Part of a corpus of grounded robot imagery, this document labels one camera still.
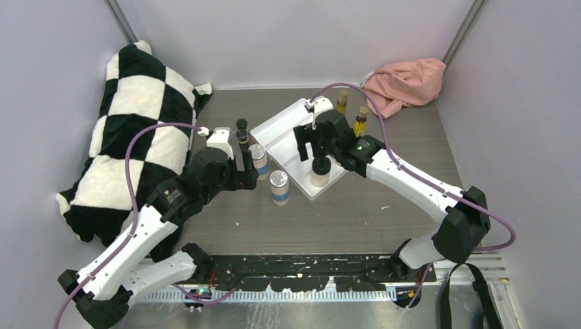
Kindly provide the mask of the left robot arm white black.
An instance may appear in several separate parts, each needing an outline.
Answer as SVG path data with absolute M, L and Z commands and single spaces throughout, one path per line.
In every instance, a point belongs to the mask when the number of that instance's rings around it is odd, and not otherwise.
M 180 175 L 156 187 L 137 220 L 98 258 L 60 275 L 60 286 L 86 322 L 93 328 L 111 328 L 156 289 L 184 280 L 201 284 L 209 278 L 212 259 L 195 243 L 141 271 L 136 266 L 220 192 L 256 188 L 258 172 L 251 152 L 244 149 L 241 154 L 244 169 L 239 171 L 235 156 L 204 147 Z

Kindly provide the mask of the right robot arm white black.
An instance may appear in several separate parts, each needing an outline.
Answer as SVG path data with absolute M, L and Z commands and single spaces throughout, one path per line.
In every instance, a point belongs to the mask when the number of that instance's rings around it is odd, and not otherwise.
M 391 272 L 400 281 L 409 281 L 434 261 L 465 263 L 491 228 L 480 189 L 446 184 L 397 157 L 378 139 L 356 136 L 336 110 L 294 127 L 293 134 L 302 161 L 308 159 L 308 148 L 315 157 L 330 156 L 345 170 L 393 189 L 439 224 L 435 232 L 404 242 L 390 257 Z

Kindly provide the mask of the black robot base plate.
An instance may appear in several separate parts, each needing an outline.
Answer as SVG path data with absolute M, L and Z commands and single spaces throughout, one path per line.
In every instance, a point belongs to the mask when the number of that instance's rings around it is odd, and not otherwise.
M 413 286 L 418 270 L 398 276 L 390 256 L 381 254 L 213 255 L 200 274 L 184 284 L 212 285 L 222 291 L 293 293 L 322 291 L 333 284 L 339 292 L 381 291 L 387 284 Z

